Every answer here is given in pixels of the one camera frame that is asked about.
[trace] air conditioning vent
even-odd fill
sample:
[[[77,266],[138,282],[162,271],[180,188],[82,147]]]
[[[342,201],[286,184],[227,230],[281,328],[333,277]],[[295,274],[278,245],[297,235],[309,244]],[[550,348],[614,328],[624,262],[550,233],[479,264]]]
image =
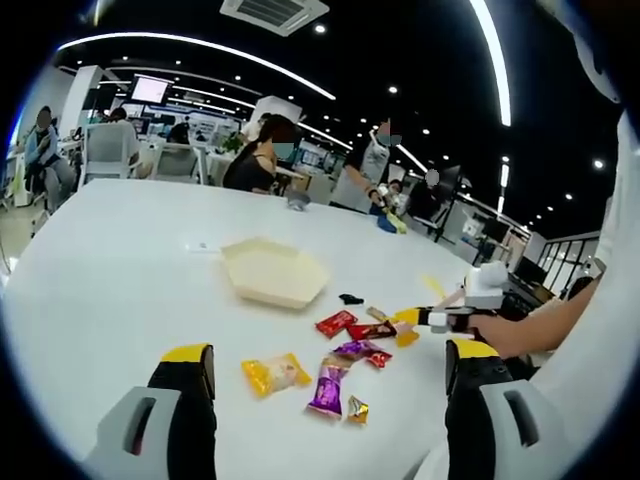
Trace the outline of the air conditioning vent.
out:
[[[320,0],[225,0],[220,13],[288,37],[329,11]]]

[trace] black ceiling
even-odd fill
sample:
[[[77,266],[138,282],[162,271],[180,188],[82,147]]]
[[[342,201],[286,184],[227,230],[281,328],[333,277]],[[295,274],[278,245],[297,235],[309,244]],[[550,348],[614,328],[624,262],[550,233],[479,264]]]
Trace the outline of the black ceiling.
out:
[[[489,50],[469,0],[325,3],[331,10],[318,20],[327,26],[324,35],[309,25],[282,38],[221,15],[221,0],[121,0],[103,12],[97,27],[90,15],[81,20],[69,40],[119,31],[199,38],[291,70],[331,92],[335,101],[248,60],[168,40],[92,42],[64,50],[56,62],[169,68],[230,83],[240,75],[240,85],[265,95],[293,95],[307,115],[305,123],[329,128],[344,142],[391,116],[411,153],[425,165],[434,161],[437,168],[462,164],[473,184],[472,196],[488,205],[497,205],[501,157],[508,156],[504,213],[525,225],[533,220],[533,230],[543,236],[600,228],[613,189],[620,109],[599,96],[578,62],[571,36],[533,2],[486,0],[507,65],[511,127],[500,122]],[[179,84],[216,93],[221,86],[186,76]],[[388,93],[390,85],[398,87],[397,95]],[[226,94],[251,103],[258,99],[229,87]],[[422,133],[425,128],[430,135]],[[593,168],[595,158],[605,160],[605,169]],[[392,159],[415,168],[397,150]],[[567,201],[566,193],[574,200]],[[542,220],[536,220],[537,214]]]

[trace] beige plastic tray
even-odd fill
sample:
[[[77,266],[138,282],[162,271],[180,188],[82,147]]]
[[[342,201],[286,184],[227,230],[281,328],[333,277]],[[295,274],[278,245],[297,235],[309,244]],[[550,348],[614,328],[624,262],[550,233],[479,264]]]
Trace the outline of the beige plastic tray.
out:
[[[265,238],[251,238],[221,249],[239,296],[288,308],[304,308],[329,281],[312,256]]]

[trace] gray t-shirt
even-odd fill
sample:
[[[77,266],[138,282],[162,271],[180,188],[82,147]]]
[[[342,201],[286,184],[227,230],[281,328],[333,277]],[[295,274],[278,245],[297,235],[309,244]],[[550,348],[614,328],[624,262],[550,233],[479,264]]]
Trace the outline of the gray t-shirt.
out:
[[[345,161],[344,166],[351,165],[359,170],[372,185],[378,185],[389,163],[389,156],[388,147],[375,140],[370,140],[368,145],[363,143],[361,148],[355,148]],[[367,194],[361,187],[353,183],[344,168],[340,172],[338,183],[331,195],[331,201],[363,213],[368,213],[371,208],[371,200]]]

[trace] purple candy wrapper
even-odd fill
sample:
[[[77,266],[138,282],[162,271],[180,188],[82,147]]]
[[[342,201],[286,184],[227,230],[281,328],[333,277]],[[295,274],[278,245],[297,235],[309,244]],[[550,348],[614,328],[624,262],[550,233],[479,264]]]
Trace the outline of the purple candy wrapper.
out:
[[[330,417],[342,418],[340,381],[347,371],[336,365],[322,365],[316,393],[307,406]]]
[[[336,348],[333,353],[340,355],[341,357],[351,358],[358,360],[362,357],[366,357],[375,352],[382,352],[383,350],[369,340],[354,340],[352,342],[343,343]]]

